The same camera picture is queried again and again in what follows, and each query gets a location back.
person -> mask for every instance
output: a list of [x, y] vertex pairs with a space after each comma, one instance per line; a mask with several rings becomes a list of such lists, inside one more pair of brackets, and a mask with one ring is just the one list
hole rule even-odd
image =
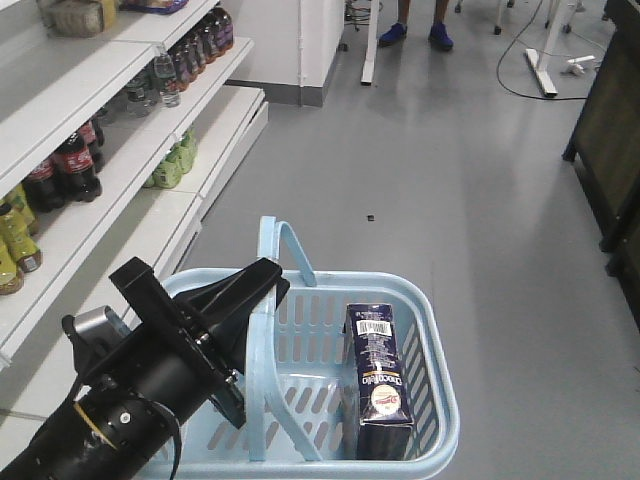
[[[378, 39], [379, 47], [388, 47], [404, 40], [407, 36], [407, 20], [409, 19], [409, 6], [411, 0], [398, 0], [398, 21], [391, 26], [388, 32]], [[433, 12], [433, 25], [429, 31], [429, 42], [434, 47], [448, 52], [453, 48], [453, 40], [447, 34], [444, 25], [444, 17], [447, 13], [449, 0], [436, 0]]]

dark wooden furniture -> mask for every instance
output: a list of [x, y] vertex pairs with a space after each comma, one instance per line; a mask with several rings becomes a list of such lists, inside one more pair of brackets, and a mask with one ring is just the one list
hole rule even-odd
[[574, 161], [603, 237], [607, 271], [640, 326], [640, 3], [608, 0], [616, 24], [563, 158]]

light blue plastic basket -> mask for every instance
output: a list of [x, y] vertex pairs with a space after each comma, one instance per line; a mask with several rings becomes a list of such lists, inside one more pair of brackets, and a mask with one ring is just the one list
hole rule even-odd
[[[258, 258], [279, 258], [284, 240], [299, 270], [277, 312], [275, 293], [251, 315], [247, 375], [241, 379], [247, 423], [232, 427], [206, 404], [183, 426], [181, 479], [424, 479], [451, 460], [460, 422], [433, 311], [410, 282], [385, 273], [314, 272], [286, 222], [263, 217]], [[164, 282], [170, 295], [227, 277], [236, 269], [198, 268]], [[404, 460], [347, 459], [341, 388], [346, 305], [390, 303], [415, 428]], [[169, 444], [139, 474], [164, 480]]]

wall baseboard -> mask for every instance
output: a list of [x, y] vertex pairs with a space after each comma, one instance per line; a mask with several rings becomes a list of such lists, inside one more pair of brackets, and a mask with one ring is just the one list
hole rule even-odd
[[329, 72], [322, 87], [300, 87], [286, 83], [265, 83], [249, 80], [227, 80], [227, 85], [239, 87], [254, 87], [264, 90], [265, 99], [269, 103], [283, 103], [285, 105], [307, 105], [322, 107], [329, 93], [329, 86], [336, 70], [337, 55], [334, 55]]

dark blue carton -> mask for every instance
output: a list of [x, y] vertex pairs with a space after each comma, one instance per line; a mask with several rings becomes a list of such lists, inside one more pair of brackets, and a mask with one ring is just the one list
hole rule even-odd
[[347, 305], [344, 440], [358, 460], [402, 460], [413, 428], [389, 304]]

